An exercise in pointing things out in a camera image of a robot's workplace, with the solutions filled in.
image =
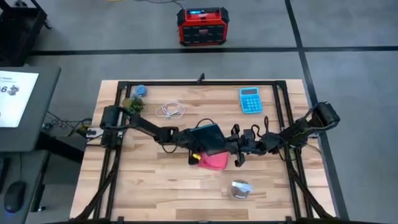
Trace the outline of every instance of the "yellow object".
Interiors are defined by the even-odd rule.
[[[200,159],[201,159],[201,157],[200,157],[199,154],[193,154],[192,156],[193,156],[195,159],[197,159],[197,160],[200,160]]]

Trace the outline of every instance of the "small potted plant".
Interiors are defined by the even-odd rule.
[[[144,102],[138,96],[133,96],[132,98],[126,98],[123,100],[123,107],[125,107],[125,109],[130,113],[140,114],[144,109]]]

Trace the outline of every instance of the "blue calculator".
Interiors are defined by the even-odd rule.
[[[258,87],[240,89],[239,99],[241,100],[242,111],[244,114],[255,114],[262,112]]]

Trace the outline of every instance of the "gray floor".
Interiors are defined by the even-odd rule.
[[[176,4],[38,2],[54,26],[43,30],[38,50],[181,47]],[[295,46],[283,0],[186,0],[183,5],[229,10],[228,41],[222,47]],[[306,47],[398,45],[395,0],[292,0],[292,6]],[[397,223],[397,57],[398,52],[307,54],[318,99],[331,102],[342,119],[328,136],[352,220]],[[297,53],[41,56],[29,63],[62,67],[50,110],[65,119],[92,115],[103,79],[197,78],[202,72],[208,78],[303,78]],[[60,186],[73,184],[71,178]],[[64,205],[71,204],[69,192],[60,196]],[[61,210],[67,217],[67,209]],[[34,219],[52,221],[59,209],[53,212]]]

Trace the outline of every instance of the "portable power station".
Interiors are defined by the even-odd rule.
[[[228,11],[224,7],[181,9],[177,14],[180,43],[184,46],[223,44],[228,22]]]

